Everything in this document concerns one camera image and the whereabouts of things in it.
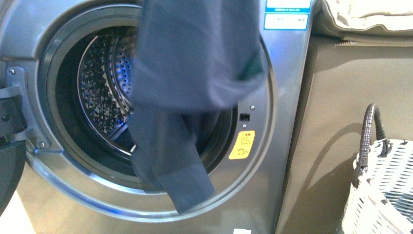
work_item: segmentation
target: screw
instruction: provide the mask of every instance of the screw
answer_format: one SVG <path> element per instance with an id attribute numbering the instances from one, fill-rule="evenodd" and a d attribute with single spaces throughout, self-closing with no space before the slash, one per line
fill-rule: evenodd
<path id="1" fill-rule="evenodd" d="M 1 120 L 3 120 L 4 122 L 7 122 L 7 121 L 10 120 L 10 116 L 8 116 L 8 115 L 2 116 Z"/>

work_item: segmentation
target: white wicker basket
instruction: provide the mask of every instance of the white wicker basket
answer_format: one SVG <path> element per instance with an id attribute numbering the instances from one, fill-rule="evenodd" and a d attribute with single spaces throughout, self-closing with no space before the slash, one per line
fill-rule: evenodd
<path id="1" fill-rule="evenodd" d="M 369 146 L 373 116 L 377 141 Z M 375 104 L 364 117 L 354 168 L 337 233 L 413 234 L 413 141 L 387 140 Z"/>

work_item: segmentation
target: white label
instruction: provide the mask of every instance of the white label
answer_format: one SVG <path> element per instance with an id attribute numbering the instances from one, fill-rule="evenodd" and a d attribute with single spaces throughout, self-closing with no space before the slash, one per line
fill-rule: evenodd
<path id="1" fill-rule="evenodd" d="M 251 230 L 247 230 L 247 229 L 234 229 L 234 234 L 251 234 Z"/>
<path id="2" fill-rule="evenodd" d="M 310 8 L 311 0 L 267 0 L 268 8 Z"/>
<path id="3" fill-rule="evenodd" d="M 264 29 L 307 29 L 308 14 L 265 14 Z"/>

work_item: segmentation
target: laundry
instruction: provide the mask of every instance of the laundry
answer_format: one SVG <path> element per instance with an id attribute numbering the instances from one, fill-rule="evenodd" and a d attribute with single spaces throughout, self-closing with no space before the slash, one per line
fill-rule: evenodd
<path id="1" fill-rule="evenodd" d="M 267 77 L 259 1 L 147 0 L 137 51 L 133 168 L 183 213 L 215 193 L 196 150 L 205 125 Z"/>

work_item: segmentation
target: blue sticker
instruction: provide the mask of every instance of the blue sticker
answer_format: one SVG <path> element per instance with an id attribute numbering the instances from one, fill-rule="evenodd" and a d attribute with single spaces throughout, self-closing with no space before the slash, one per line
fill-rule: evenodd
<path id="1" fill-rule="evenodd" d="M 267 0 L 264 29 L 307 30 L 311 0 Z"/>

